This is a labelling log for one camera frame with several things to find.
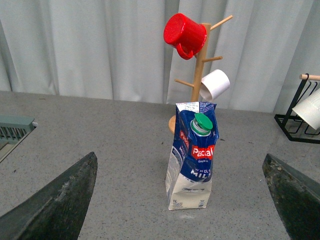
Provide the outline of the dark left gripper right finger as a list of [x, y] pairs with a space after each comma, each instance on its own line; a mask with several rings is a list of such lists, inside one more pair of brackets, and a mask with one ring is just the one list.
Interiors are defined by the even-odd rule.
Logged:
[[278, 215], [292, 240], [320, 238], [320, 184], [268, 153], [262, 170]]

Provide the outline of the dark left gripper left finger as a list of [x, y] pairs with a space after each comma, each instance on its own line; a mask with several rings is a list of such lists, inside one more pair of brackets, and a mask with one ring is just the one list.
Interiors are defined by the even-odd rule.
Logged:
[[2, 240], [76, 240], [93, 195], [98, 169], [88, 153], [27, 200], [0, 217]]

